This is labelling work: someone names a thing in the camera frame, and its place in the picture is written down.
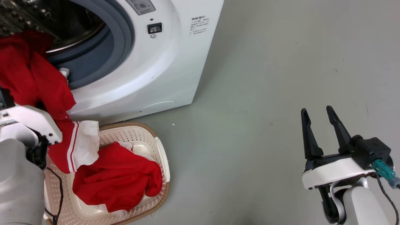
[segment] black cable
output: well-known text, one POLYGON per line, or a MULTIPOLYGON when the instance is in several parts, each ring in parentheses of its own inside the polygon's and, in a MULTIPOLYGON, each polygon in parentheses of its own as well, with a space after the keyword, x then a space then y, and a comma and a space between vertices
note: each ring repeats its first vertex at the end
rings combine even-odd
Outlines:
POLYGON ((50 169, 48 167, 46 169, 50 170, 50 172, 52 172, 54 174, 54 176, 56 176, 58 178, 58 180, 60 181, 60 195, 61 195, 61 197, 60 197, 60 207, 58 208, 57 215, 51 214, 46 208, 44 209, 49 216, 53 217, 53 225, 57 225, 58 218, 60 217, 60 213, 61 213, 62 201, 64 200, 64 191, 62 190, 62 179, 52 169, 50 169))
POLYGON ((380 189, 382 190, 383 195, 385 195, 385 197, 388 199, 388 201, 390 202, 390 204, 392 205, 394 212, 396 213, 396 225, 399 224, 399 212, 397 211, 396 206, 394 205, 393 201, 390 199, 389 195, 386 193, 385 189, 383 188, 382 182, 380 181, 379 175, 376 175, 376 179, 378 180, 378 184, 380 189))

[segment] red and white garment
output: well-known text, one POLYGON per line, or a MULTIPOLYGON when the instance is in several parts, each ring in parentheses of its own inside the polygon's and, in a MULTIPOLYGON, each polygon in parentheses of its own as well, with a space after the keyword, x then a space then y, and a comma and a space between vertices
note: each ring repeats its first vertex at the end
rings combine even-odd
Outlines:
POLYGON ((56 122, 63 141, 49 147, 49 156, 63 173, 76 172, 81 165, 91 165, 98 158, 100 143, 97 121, 56 122))
POLYGON ((85 204, 123 215, 162 188, 161 168, 150 156, 134 153, 131 143, 115 142, 99 150, 92 165, 75 173, 72 190, 85 204))
POLYGON ((74 97, 63 74, 46 60, 53 39, 33 30, 0 38, 0 85, 10 90, 19 105, 44 105, 41 108, 63 135, 61 143, 49 147, 49 155, 62 172, 70 173, 98 158, 98 123, 69 119, 67 111, 75 105, 74 97))

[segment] plastic laundry basket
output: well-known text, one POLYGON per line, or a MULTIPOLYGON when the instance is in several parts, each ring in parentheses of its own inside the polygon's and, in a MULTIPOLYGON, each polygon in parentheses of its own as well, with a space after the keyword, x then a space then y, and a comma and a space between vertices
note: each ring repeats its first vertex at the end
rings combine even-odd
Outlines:
MULTIPOLYGON (((116 141, 131 142, 135 152, 150 155, 157 161, 162 173, 161 192, 155 197, 144 196, 136 207, 123 216, 99 211, 84 204, 72 192, 74 173, 62 173, 49 159, 48 167, 62 178, 64 190, 59 225, 125 225, 155 212, 165 202, 170 191, 170 171, 165 150, 157 134, 150 127, 134 122, 112 124, 100 128, 100 147, 116 141)), ((60 206, 60 182, 48 170, 45 170, 45 174, 46 207, 52 214, 56 214, 60 206)))

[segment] teal connector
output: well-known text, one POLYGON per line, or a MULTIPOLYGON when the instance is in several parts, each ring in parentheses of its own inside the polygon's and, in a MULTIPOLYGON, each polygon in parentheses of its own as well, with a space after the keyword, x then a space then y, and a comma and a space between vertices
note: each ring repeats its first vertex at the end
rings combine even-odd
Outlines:
POLYGON ((376 171, 378 175, 385 178, 389 185, 396 189, 400 186, 400 178, 396 177, 396 173, 382 160, 377 159, 372 164, 372 168, 376 171))

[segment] gray robot arm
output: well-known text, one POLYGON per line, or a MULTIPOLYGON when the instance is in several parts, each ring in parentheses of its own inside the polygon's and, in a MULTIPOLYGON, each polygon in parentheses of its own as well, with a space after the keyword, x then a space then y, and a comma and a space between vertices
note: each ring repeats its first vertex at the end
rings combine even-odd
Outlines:
POLYGON ((0 224, 41 225, 48 146, 62 133, 51 116, 0 88, 0 224))
POLYGON ((0 224, 42 224, 43 193, 43 171, 26 159, 25 145, 0 142, 0 224))

